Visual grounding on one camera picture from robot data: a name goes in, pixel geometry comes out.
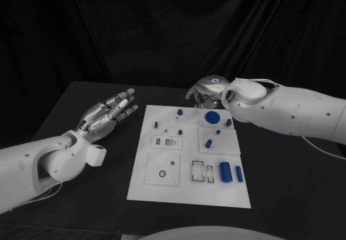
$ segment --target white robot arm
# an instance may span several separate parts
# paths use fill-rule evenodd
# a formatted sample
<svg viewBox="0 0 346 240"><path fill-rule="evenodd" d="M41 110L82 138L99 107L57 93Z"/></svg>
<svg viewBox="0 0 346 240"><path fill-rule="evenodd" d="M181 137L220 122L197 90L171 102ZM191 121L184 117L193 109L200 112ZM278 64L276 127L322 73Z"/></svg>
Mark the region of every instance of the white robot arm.
<svg viewBox="0 0 346 240"><path fill-rule="evenodd" d="M268 89L257 82L275 87ZM302 88L276 86L266 79L236 78L229 82L217 75L197 81L185 99L191 95L195 108L216 108L220 100L239 122L253 123L279 134L325 139L346 145L342 99Z"/></svg>
<svg viewBox="0 0 346 240"><path fill-rule="evenodd" d="M92 144L113 130L115 124L136 110L123 110L133 100L133 89L96 103L84 112L74 130L61 136L0 150L0 214L40 196L54 185L73 179L87 163L100 166L106 150ZM38 178L37 163L47 177Z"/></svg>

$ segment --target blue cylinder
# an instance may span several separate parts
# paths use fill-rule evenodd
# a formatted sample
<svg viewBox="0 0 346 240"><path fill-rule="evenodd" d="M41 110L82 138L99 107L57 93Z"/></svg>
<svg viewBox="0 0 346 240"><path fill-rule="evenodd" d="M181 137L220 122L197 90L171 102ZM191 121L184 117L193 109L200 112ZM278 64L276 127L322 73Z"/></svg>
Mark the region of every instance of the blue cylinder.
<svg viewBox="0 0 346 240"><path fill-rule="evenodd" d="M242 183L243 182L243 175L242 175L240 166L234 167L234 171L236 171L236 176L237 176L237 182Z"/></svg>
<svg viewBox="0 0 346 240"><path fill-rule="evenodd" d="M210 146L211 146L211 142L213 142L213 141L208 139L207 142L206 142L206 144L204 144L204 147L206 147L207 149L208 149Z"/></svg>
<svg viewBox="0 0 346 240"><path fill-rule="evenodd" d="M216 124L220 121L220 115L214 111L208 111L204 115L204 119L210 124Z"/></svg>
<svg viewBox="0 0 346 240"><path fill-rule="evenodd" d="M224 124L226 124L226 126L229 127L229 126L231 125L231 120L227 119Z"/></svg>
<svg viewBox="0 0 346 240"><path fill-rule="evenodd" d="M231 179L231 173L230 173L230 168L229 168L229 163L221 162L218 164L218 170L220 170L220 179L223 183L230 183L233 181Z"/></svg>

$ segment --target black table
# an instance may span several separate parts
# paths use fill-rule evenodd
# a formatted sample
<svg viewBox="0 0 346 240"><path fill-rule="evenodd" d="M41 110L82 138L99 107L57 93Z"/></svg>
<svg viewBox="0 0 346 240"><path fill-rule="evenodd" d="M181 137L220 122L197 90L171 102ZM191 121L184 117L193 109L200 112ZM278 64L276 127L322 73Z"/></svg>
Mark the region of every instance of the black table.
<svg viewBox="0 0 346 240"><path fill-rule="evenodd" d="M86 109L135 89L138 110L97 144L102 166L86 165L58 193L0 215L1 223L148 235L187 226L229 226L283 239L346 238L346 161L317 151L295 136L234 122L250 209L126 200L145 105L190 107L185 89L73 82L33 140L74 129ZM325 151L335 145L312 139Z"/></svg>

